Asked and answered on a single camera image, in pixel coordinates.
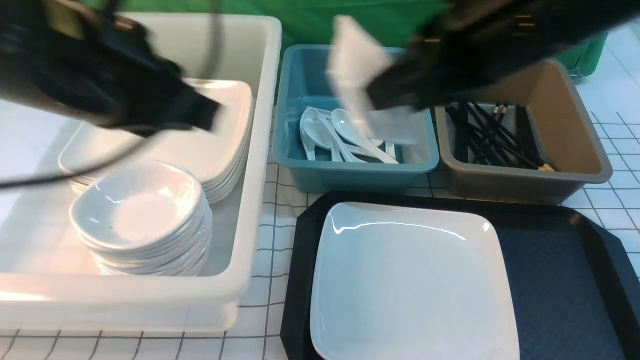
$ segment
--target chopstick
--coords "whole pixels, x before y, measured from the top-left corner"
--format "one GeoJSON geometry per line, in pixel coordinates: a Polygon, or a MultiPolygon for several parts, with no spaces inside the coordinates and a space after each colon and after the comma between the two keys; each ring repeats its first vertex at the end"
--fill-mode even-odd
{"type": "Polygon", "coordinates": [[[531,128],[531,121],[529,120],[529,114],[527,108],[523,106],[516,107],[516,135],[520,135],[519,139],[521,143],[530,148],[536,154],[540,155],[538,145],[533,136],[533,129],[531,128]]]}
{"type": "MultiPolygon", "coordinates": [[[[465,103],[465,106],[469,109],[469,113],[471,114],[471,116],[473,116],[473,118],[476,120],[476,123],[478,124],[477,127],[475,127],[476,129],[480,130],[482,129],[482,135],[489,141],[493,142],[493,143],[498,143],[495,140],[495,137],[493,135],[491,135],[486,128],[486,125],[484,124],[484,122],[482,120],[480,120],[480,118],[478,117],[478,115],[476,114],[475,111],[473,111],[473,109],[471,108],[471,106],[468,103],[465,103]]],[[[507,154],[504,153],[504,145],[501,145],[501,147],[503,149],[499,149],[498,147],[495,148],[495,153],[496,155],[500,156],[504,162],[506,163],[506,165],[508,167],[515,167],[516,164],[509,159],[509,156],[507,156],[507,154]]]]}
{"type": "MultiPolygon", "coordinates": [[[[496,104],[495,107],[493,108],[493,117],[494,118],[498,118],[498,124],[502,124],[502,121],[504,120],[504,117],[507,113],[507,110],[509,109],[509,104],[505,103],[504,104],[504,108],[502,109],[502,111],[500,110],[502,108],[502,105],[500,103],[496,104]]],[[[490,134],[493,136],[495,134],[495,132],[498,131],[497,126],[495,126],[495,124],[492,124],[491,128],[490,128],[490,134]]],[[[483,146],[480,148],[480,155],[479,158],[484,157],[484,154],[489,151],[491,149],[491,145],[489,140],[485,139],[483,146]]]]}
{"type": "MultiPolygon", "coordinates": [[[[467,122],[461,121],[461,119],[460,119],[460,111],[456,111],[452,106],[446,107],[445,111],[449,114],[451,120],[453,120],[453,122],[456,124],[456,127],[459,130],[461,128],[465,128],[467,130],[467,132],[468,132],[468,127],[470,127],[470,126],[474,127],[468,121],[467,122]]],[[[474,146],[472,147],[472,151],[477,156],[477,154],[479,152],[479,146],[482,144],[482,138],[478,134],[470,133],[470,132],[468,132],[468,137],[469,137],[469,140],[471,140],[469,144],[471,144],[471,143],[474,144],[474,146]]],[[[506,157],[506,155],[499,156],[499,155],[494,154],[494,153],[489,153],[488,156],[487,156],[487,160],[484,160],[484,164],[482,164],[482,165],[506,166],[506,162],[504,161],[505,157],[506,157]]]]}
{"type": "MultiPolygon", "coordinates": [[[[531,164],[531,166],[534,166],[534,167],[536,167],[536,168],[541,168],[541,167],[543,167],[543,166],[537,166],[537,165],[536,165],[535,163],[533,163],[531,160],[529,160],[529,159],[525,158],[524,156],[522,156],[521,154],[519,154],[517,151],[514,151],[510,146],[506,145],[505,143],[502,143],[502,142],[500,142],[500,141],[498,141],[498,140],[496,140],[496,139],[494,139],[494,138],[492,138],[492,137],[488,136],[488,133],[487,133],[485,130],[480,129],[480,128],[478,128],[477,126],[475,126],[475,125],[473,125],[473,124],[471,124],[471,123],[467,123],[467,124],[465,124],[465,125],[466,125],[469,129],[471,129],[471,130],[475,131],[477,134],[479,134],[479,135],[483,135],[485,138],[489,139],[489,141],[493,142],[493,144],[496,146],[496,150],[499,150],[499,149],[500,149],[500,150],[503,150],[503,153],[504,153],[504,151],[508,151],[508,152],[509,152],[510,154],[512,154],[514,157],[516,157],[516,158],[518,158],[518,159],[520,159],[520,160],[522,160],[522,161],[524,161],[524,162],[526,162],[526,163],[528,163],[528,164],[531,164]]],[[[514,164],[510,159],[509,159],[509,161],[513,164],[513,165],[512,165],[512,167],[515,167],[515,164],[514,164]]]]}
{"type": "MultiPolygon", "coordinates": [[[[482,109],[480,107],[480,105],[476,104],[476,103],[472,103],[474,105],[474,107],[478,110],[478,112],[485,118],[487,119],[487,121],[489,122],[493,122],[494,124],[497,124],[496,121],[494,121],[494,119],[491,117],[491,115],[489,115],[484,109],[482,109]]],[[[528,149],[527,147],[523,146],[519,141],[518,138],[516,138],[513,134],[511,134],[511,132],[506,129],[502,124],[497,124],[498,128],[501,130],[497,133],[497,135],[506,143],[510,144],[511,147],[513,147],[516,152],[517,151],[522,151],[524,152],[524,155],[526,155],[527,157],[531,158],[532,161],[527,160],[528,163],[534,164],[534,166],[536,168],[541,168],[544,167],[545,161],[542,160],[540,158],[539,154],[536,154],[535,152],[531,151],[530,149],[528,149]]]]}
{"type": "MultiPolygon", "coordinates": [[[[468,122],[468,115],[466,114],[466,108],[463,111],[460,109],[458,111],[457,116],[459,116],[460,121],[468,122]]],[[[469,135],[466,127],[460,127],[456,125],[456,159],[462,161],[463,163],[469,162],[469,135]]]]}

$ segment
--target teal plastic bin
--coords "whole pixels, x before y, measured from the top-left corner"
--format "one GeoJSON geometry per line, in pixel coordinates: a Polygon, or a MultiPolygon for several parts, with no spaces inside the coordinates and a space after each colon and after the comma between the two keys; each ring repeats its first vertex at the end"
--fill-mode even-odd
{"type": "MultiPolygon", "coordinates": [[[[340,104],[325,75],[330,46],[296,45],[284,54],[273,133],[273,155],[291,171],[302,192],[331,191],[403,193],[421,174],[438,166],[440,154],[429,111],[423,113],[424,133],[419,144],[398,146],[401,164],[333,163],[330,153],[317,150],[308,161],[300,140],[300,117],[307,106],[332,111],[340,104]]],[[[388,49],[401,54],[401,49],[388,49]]]]}

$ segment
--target stack of square plates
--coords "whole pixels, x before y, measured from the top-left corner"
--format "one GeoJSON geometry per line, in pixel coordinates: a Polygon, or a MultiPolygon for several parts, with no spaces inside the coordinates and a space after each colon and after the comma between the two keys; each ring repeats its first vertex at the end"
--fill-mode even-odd
{"type": "MultiPolygon", "coordinates": [[[[222,104],[212,129],[166,131],[135,158],[147,158],[187,170],[198,179],[209,204],[226,198],[243,173],[253,121],[251,88],[238,81],[188,80],[201,94],[222,104]]],[[[109,159],[118,151],[140,141],[119,130],[83,124],[60,154],[58,165],[66,174],[109,159]]],[[[100,177],[81,176],[71,180],[72,189],[84,193],[100,177]]]]}

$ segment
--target black tray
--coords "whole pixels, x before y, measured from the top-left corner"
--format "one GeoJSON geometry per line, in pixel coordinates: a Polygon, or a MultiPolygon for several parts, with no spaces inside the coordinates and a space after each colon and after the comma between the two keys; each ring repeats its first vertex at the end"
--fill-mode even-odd
{"type": "Polygon", "coordinates": [[[640,359],[640,282],[620,240],[575,210],[330,193],[298,218],[280,335],[289,360],[321,359],[311,341],[311,290],[324,220],[341,202],[460,211],[488,219],[504,255],[521,360],[640,359]]]}

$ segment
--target white ceramic plate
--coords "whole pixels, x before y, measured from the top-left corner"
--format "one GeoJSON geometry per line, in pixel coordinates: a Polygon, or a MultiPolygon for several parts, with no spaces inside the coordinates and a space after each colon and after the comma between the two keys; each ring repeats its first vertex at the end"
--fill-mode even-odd
{"type": "Polygon", "coordinates": [[[71,186],[71,189],[73,189],[73,191],[79,195],[82,195],[82,193],[84,193],[85,191],[87,191],[87,189],[89,189],[89,186],[78,184],[73,181],[70,181],[69,184],[71,186]]]}
{"type": "Polygon", "coordinates": [[[219,191],[215,195],[207,195],[207,201],[209,201],[209,204],[213,205],[215,203],[221,202],[222,200],[226,199],[234,191],[234,188],[236,187],[238,180],[240,180],[240,177],[242,176],[242,174],[243,174],[243,170],[240,169],[240,171],[236,172],[236,174],[234,175],[234,178],[231,180],[231,182],[229,182],[229,184],[226,186],[224,190],[219,191]]]}
{"type": "Polygon", "coordinates": [[[217,180],[202,184],[202,190],[204,190],[204,192],[215,192],[217,189],[224,188],[224,186],[229,182],[229,179],[232,179],[236,172],[242,170],[241,167],[246,163],[246,158],[249,153],[248,145],[249,141],[247,138],[246,144],[244,144],[240,149],[238,157],[234,160],[234,164],[231,169],[229,169],[225,174],[220,175],[217,180]]]}
{"type": "MultiPolygon", "coordinates": [[[[139,156],[188,169],[201,183],[217,179],[233,165],[252,120],[251,88],[239,81],[206,81],[198,91],[223,105],[210,132],[165,131],[139,156]]],[[[58,159],[69,172],[109,159],[139,141],[125,131],[83,123],[58,159]]]]}
{"type": "Polygon", "coordinates": [[[310,321],[327,360],[520,359],[497,234],[467,213],[336,205],[310,321]]]}
{"type": "Polygon", "coordinates": [[[204,196],[191,175],[160,161],[141,160],[98,180],[73,203],[76,228],[111,250],[157,245],[181,228],[204,196]]]}

